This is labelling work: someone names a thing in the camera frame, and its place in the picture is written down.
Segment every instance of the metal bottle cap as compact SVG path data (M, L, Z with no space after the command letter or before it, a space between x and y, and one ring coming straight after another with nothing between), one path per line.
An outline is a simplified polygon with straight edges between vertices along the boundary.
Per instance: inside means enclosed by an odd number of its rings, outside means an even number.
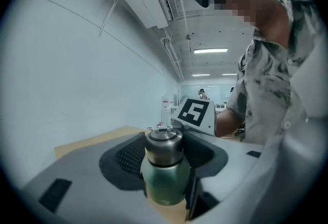
M148 160L160 167L177 164L183 157L181 131L173 127L161 127L146 136Z

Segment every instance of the ceiling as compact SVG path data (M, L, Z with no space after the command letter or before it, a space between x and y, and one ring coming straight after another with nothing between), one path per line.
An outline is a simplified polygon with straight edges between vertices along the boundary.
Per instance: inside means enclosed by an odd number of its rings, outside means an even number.
M194 0L183 0L189 35L191 37L191 63L189 61L187 33L183 20L180 0L175 0L181 19L170 22L176 40L175 49L182 62L185 79L192 74L211 74L211 78L221 77L222 73L237 71L237 61L249 45L254 28L241 22L229 11L214 10L209 6L204 10ZM228 48L226 53L194 54L195 49Z

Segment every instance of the man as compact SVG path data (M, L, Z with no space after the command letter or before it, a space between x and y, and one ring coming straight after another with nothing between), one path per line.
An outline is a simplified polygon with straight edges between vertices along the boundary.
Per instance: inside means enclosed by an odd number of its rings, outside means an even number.
M269 136L306 120L290 78L325 27L311 0L220 0L219 6L256 29L238 61L227 109L217 116L216 136L231 134L245 121L244 141L265 144Z
M205 95L205 91L203 88L198 91L198 96L199 99L205 99L205 100L207 99L207 96Z

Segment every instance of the short-sleeved shirt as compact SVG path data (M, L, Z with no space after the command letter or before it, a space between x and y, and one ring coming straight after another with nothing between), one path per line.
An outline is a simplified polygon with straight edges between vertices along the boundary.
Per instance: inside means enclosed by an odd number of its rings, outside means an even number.
M265 40L255 29L238 61L237 83L227 104L245 120L245 142L265 144L269 136L284 133L307 117L290 78L311 54L318 37L325 35L324 23L311 0L280 2L291 27L288 48Z
M205 95L205 93L201 93L200 95L199 95L199 99L207 99L207 96Z

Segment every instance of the table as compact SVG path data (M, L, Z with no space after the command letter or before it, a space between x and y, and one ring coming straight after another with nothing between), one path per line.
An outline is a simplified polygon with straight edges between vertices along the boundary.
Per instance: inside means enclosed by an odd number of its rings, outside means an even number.
M129 134L137 134L140 132L150 133L150 130L144 130L140 128L130 127L130 126L124 126L120 127L118 129L109 131L107 133L93 136L81 141L73 142L67 145L62 145L59 147L55 147L55 155L56 158L59 159L60 157L68 154L69 152L84 148L87 146L95 145L104 141L108 141L117 137L129 135ZM151 206L154 207L154 209L160 213L163 217L165 217L170 223L172 224L181 224L185 222L185 217L187 214L186 211L186 200L183 200L177 205L166 207L161 206L156 203L154 203L151 199L148 199L148 202Z

